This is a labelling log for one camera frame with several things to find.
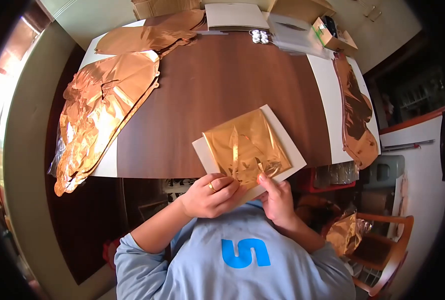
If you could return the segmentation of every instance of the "finger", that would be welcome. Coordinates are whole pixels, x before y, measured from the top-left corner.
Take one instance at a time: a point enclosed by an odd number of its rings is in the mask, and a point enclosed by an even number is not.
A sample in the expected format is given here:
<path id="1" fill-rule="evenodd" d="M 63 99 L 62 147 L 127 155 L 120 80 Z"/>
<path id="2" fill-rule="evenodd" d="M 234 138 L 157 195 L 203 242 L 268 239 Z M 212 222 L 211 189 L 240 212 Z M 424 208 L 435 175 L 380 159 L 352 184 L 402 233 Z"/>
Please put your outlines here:
<path id="1" fill-rule="evenodd" d="M 269 193 L 266 191 L 266 192 L 262 193 L 261 195 L 255 197 L 255 198 L 253 199 L 253 201 L 254 201 L 254 200 L 259 200 L 259 201 L 261 201 L 261 202 L 264 202 L 264 201 L 267 201 L 267 198 L 268 198 L 268 197 L 269 197 Z"/>
<path id="2" fill-rule="evenodd" d="M 210 195 L 211 203 L 216 206 L 216 205 L 226 201 L 227 199 L 231 198 L 232 195 L 234 195 L 234 193 L 236 192 L 236 190 L 238 188 L 239 188 L 239 181 L 234 180 L 227 187 Z"/>
<path id="3" fill-rule="evenodd" d="M 224 201 L 216 207 L 216 214 L 219 216 L 238 207 L 238 205 L 241 204 L 241 198 L 246 192 L 247 189 L 245 186 L 239 186 L 239 188 L 228 200 Z"/>
<path id="4" fill-rule="evenodd" d="M 283 190 L 283 192 L 291 192 L 291 184 L 287 180 L 281 181 L 278 186 L 279 189 Z"/>
<path id="5" fill-rule="evenodd" d="M 267 190 L 267 192 L 269 193 L 269 197 L 274 199 L 274 198 L 279 198 L 281 196 L 281 191 L 279 187 L 276 186 L 274 184 L 274 181 L 271 178 L 267 177 L 266 174 L 264 173 L 259 174 L 259 176 L 257 177 L 257 181 Z"/>
<path id="6" fill-rule="evenodd" d="M 217 179 L 220 177 L 225 177 L 225 175 L 222 173 L 210 173 L 210 174 L 204 175 L 203 177 L 196 180 L 194 182 L 194 185 L 205 186 L 205 185 L 209 184 L 211 181 L 213 181 L 214 179 Z"/>
<path id="7" fill-rule="evenodd" d="M 207 191 L 209 192 L 209 194 L 214 194 L 215 192 L 217 192 L 217 191 L 223 189 L 224 187 L 228 186 L 229 184 L 231 184 L 233 181 L 234 181 L 234 178 L 229 177 L 229 176 L 216 178 L 213 181 L 211 181 L 211 185 L 214 190 L 212 190 L 209 187 L 209 184 L 206 185 L 206 188 L 207 188 Z"/>

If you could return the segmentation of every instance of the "wooden table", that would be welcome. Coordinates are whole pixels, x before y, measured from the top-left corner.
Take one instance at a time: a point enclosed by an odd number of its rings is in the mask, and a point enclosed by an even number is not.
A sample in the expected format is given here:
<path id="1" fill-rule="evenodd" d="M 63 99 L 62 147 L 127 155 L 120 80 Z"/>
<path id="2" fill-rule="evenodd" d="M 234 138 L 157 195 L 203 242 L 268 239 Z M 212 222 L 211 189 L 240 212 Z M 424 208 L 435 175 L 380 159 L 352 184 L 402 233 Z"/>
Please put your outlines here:
<path id="1" fill-rule="evenodd" d="M 156 25 L 162 17 L 128 26 Z M 89 46 L 81 67 L 109 55 Z M 348 59 L 361 91 L 362 74 Z M 273 44 L 254 44 L 247 32 L 198 35 L 160 63 L 159 88 L 129 120 L 92 175 L 190 178 L 205 175 L 191 145 L 201 132 L 268 104 L 308 167 L 351 158 L 342 150 L 342 101 L 332 61 L 291 56 Z M 375 116 L 368 128 L 379 141 Z"/>

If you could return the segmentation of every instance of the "red object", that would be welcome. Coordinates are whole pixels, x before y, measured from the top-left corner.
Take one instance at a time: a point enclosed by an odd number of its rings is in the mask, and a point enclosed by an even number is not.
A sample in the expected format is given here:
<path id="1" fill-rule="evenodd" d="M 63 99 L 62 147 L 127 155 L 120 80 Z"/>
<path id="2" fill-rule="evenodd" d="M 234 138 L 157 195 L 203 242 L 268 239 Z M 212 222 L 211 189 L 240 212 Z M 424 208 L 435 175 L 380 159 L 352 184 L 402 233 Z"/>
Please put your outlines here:
<path id="1" fill-rule="evenodd" d="M 303 191 L 310 192 L 310 193 L 321 193 L 321 192 L 327 192 L 327 191 L 334 191 L 339 189 L 345 189 L 349 187 L 353 187 L 356 185 L 356 181 L 353 181 L 352 183 L 348 184 L 331 184 L 327 188 L 324 189 L 318 189 L 314 187 L 314 180 L 315 180 L 315 168 L 312 167 L 310 169 L 303 169 L 299 175 L 299 188 Z"/>

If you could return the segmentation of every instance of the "cardboard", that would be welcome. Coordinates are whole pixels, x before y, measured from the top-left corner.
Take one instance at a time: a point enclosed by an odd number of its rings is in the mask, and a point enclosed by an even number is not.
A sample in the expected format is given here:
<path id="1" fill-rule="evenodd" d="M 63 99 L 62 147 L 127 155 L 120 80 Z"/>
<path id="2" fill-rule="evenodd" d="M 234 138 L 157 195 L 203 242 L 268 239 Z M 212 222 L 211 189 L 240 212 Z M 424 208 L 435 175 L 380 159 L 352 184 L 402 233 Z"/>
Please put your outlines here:
<path id="1" fill-rule="evenodd" d="M 199 0 L 131 0 L 137 20 L 199 9 Z"/>
<path id="2" fill-rule="evenodd" d="M 268 12 L 273 6 L 274 0 L 201 0 L 201 9 L 209 3 L 250 3 L 259 7 L 261 12 Z"/>
<path id="3" fill-rule="evenodd" d="M 272 178 L 275 182 L 280 183 L 287 177 L 302 169 L 305 165 L 307 165 L 307 163 L 301 155 L 301 152 L 299 152 L 296 145 L 291 140 L 291 137 L 288 135 L 286 129 L 284 129 L 274 112 L 269 107 L 269 105 L 266 104 L 262 106 L 261 110 L 264 113 L 267 121 L 271 124 L 271 127 L 274 129 L 274 132 L 278 136 L 279 141 L 281 142 L 282 147 L 284 148 L 286 155 L 292 165 L 290 169 Z M 201 137 L 200 139 L 194 141 L 192 144 L 207 174 L 219 173 L 219 168 L 214 162 L 214 159 L 204 137 Z M 241 202 L 239 203 L 239 205 L 242 205 L 247 201 L 254 199 L 265 191 L 266 190 L 261 185 L 255 186 L 254 188 L 248 190 L 243 198 L 241 198 Z"/>
<path id="4" fill-rule="evenodd" d="M 344 53 L 347 56 L 354 56 L 354 54 L 356 53 L 357 46 L 354 43 L 352 37 L 340 26 L 338 26 L 337 29 L 338 32 L 342 33 L 342 38 L 346 40 L 345 42 L 339 38 L 333 37 L 324 25 L 324 22 L 321 20 L 321 18 L 316 19 L 313 24 L 313 28 L 324 47 L 336 52 Z"/>
<path id="5" fill-rule="evenodd" d="M 134 15 L 144 20 L 160 15 L 174 14 L 183 10 L 204 9 L 210 3 L 250 3 L 256 4 L 262 12 L 273 12 L 314 23 L 317 17 L 331 16 L 334 8 L 326 0 L 131 0 Z"/>
<path id="6" fill-rule="evenodd" d="M 205 9 L 209 30 L 269 30 L 267 21 L 255 4 L 209 3 Z"/>
<path id="7" fill-rule="evenodd" d="M 306 21 L 310 24 L 318 17 L 335 14 L 326 0 L 274 0 L 268 12 Z"/>

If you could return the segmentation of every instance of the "plastic bag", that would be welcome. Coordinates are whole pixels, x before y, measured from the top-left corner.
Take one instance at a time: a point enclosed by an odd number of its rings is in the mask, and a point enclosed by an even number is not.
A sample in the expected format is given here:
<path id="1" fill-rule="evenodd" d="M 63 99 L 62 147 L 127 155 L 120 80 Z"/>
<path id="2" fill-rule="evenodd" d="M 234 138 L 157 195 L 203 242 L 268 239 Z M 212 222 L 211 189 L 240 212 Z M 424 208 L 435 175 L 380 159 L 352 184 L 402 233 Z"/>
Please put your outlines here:
<path id="1" fill-rule="evenodd" d="M 63 156 L 64 151 L 66 151 L 66 144 L 64 144 L 63 137 L 61 136 L 61 128 L 57 126 L 57 139 L 56 139 L 56 153 L 54 154 L 54 159 L 52 159 L 51 165 L 47 170 L 47 174 L 56 177 L 57 165 Z"/>

